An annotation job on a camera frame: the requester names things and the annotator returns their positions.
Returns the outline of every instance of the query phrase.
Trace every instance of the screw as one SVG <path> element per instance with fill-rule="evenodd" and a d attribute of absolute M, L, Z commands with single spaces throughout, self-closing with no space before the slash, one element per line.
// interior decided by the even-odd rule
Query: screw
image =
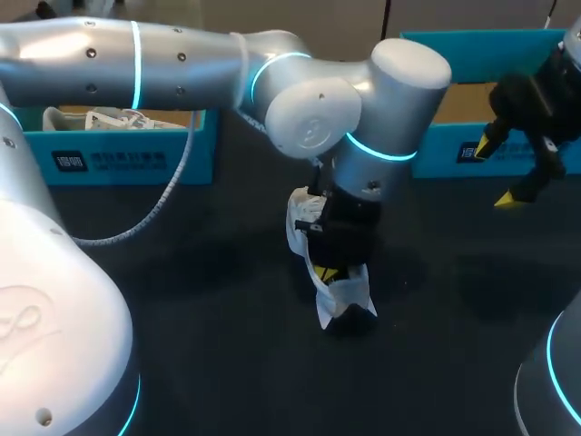
<path fill-rule="evenodd" d="M 16 144 L 15 144 L 15 142 L 14 142 L 12 139 L 10 139 L 10 138 L 6 138 L 6 137 L 4 136 L 4 137 L 2 138 L 2 140 L 4 141 L 4 144 L 5 144 L 7 147 L 10 147 L 10 148 L 16 148 Z"/>

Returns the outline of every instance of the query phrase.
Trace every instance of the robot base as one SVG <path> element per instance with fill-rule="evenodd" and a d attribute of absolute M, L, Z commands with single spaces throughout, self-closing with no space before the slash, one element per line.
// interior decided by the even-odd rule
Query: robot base
<path fill-rule="evenodd" d="M 132 436 L 139 434 L 142 381 L 133 347 L 125 373 L 107 401 L 76 429 L 64 436 Z"/>
<path fill-rule="evenodd" d="M 576 397 L 575 383 L 565 383 L 565 372 L 559 371 L 563 363 L 575 362 L 561 359 L 562 347 L 553 334 L 558 321 L 557 318 L 548 335 L 518 369 L 514 408 L 523 436 L 581 435 L 581 425 L 570 403 Z"/>

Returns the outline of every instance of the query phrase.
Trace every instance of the white cable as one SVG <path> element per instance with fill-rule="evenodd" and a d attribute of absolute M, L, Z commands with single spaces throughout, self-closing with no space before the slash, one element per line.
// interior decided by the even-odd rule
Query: white cable
<path fill-rule="evenodd" d="M 185 165 L 188 163 L 188 157 L 190 156 L 190 151 L 192 150 L 192 147 L 193 147 L 193 133 L 195 131 L 195 125 L 196 125 L 195 124 L 195 113 L 192 113 L 192 119 L 190 121 L 190 131 L 188 132 L 188 139 L 186 140 L 185 146 L 183 147 L 182 158 L 180 159 L 180 162 L 178 163 L 178 166 L 175 169 L 175 172 L 173 173 L 172 179 L 170 180 L 170 182 L 167 184 L 167 186 L 163 190 L 162 196 L 159 198 L 159 200 L 157 201 L 155 206 L 151 209 L 151 211 L 149 213 L 147 213 L 147 215 L 145 215 L 145 217 L 140 222 L 138 222 L 131 229 L 126 230 L 125 232 L 116 234 L 115 236 L 111 236 L 109 238 L 81 239 L 81 238 L 73 237 L 73 241 L 75 241 L 77 243 L 77 245 L 84 246 L 84 247 L 101 247 L 104 245 L 112 245 L 114 243 L 119 243 L 119 242 L 124 241 L 128 238 L 131 238 L 132 236 L 135 236 L 138 232 L 140 232 L 148 224 L 150 224 L 155 219 L 157 214 L 161 211 L 161 209 L 163 208 L 163 205 L 165 204 L 165 202 L 169 198 L 175 185 L 180 181 L 180 177 L 182 176 L 183 169 L 185 168 Z"/>

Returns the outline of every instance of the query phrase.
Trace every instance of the cable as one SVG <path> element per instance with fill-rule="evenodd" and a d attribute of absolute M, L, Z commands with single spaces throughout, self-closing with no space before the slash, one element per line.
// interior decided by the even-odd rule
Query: cable
<path fill-rule="evenodd" d="M 551 16 L 553 16 L 553 13 L 555 12 L 556 2 L 557 0 L 553 0 L 553 4 L 548 11 L 547 20 L 545 21 L 545 29 L 548 29 L 548 25 L 551 23 Z"/>
<path fill-rule="evenodd" d="M 383 24 L 381 25 L 381 39 L 383 41 L 388 33 L 389 13 L 391 12 L 391 0 L 385 0 L 385 10 L 383 11 Z"/>
<path fill-rule="evenodd" d="M 142 220 L 140 222 L 138 222 L 131 229 L 126 230 L 125 232 L 116 234 L 115 236 L 111 236 L 109 238 L 81 239 L 81 238 L 73 237 L 73 241 L 75 241 L 77 243 L 77 245 L 80 245 L 83 247 L 101 247 L 101 246 L 105 246 L 105 245 L 112 245 L 114 243 L 119 243 L 119 242 L 124 241 L 128 238 L 131 238 L 132 236 L 135 236 L 138 232 L 140 232 L 148 224 L 150 224 L 155 219 L 157 214 L 161 211 L 163 206 L 165 205 L 165 202 L 167 201 L 170 194 L 172 193 L 173 188 L 175 188 L 175 185 L 180 181 L 180 177 L 182 176 L 183 169 L 185 168 L 185 165 L 188 163 L 188 157 L 190 157 L 190 152 L 192 151 L 193 132 L 195 131 L 195 125 L 196 125 L 195 113 L 192 113 L 192 119 L 190 121 L 190 132 L 188 132 L 188 139 L 186 140 L 185 146 L 183 147 L 182 158 L 180 159 L 180 162 L 178 163 L 178 166 L 175 169 L 175 172 L 173 173 L 172 179 L 170 180 L 170 182 L 167 184 L 167 186 L 163 190 L 162 196 L 159 198 L 159 200 L 157 201 L 155 206 L 151 209 L 151 211 L 149 213 L 147 213 L 147 215 L 145 215 L 144 218 L 142 218 Z"/>

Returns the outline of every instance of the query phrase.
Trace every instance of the logo on box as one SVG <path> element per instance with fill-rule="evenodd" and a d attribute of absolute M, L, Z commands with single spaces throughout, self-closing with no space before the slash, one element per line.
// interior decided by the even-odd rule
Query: logo on box
<path fill-rule="evenodd" d="M 63 173 L 80 173 L 88 171 L 81 152 L 53 152 L 52 155 L 58 171 Z"/>

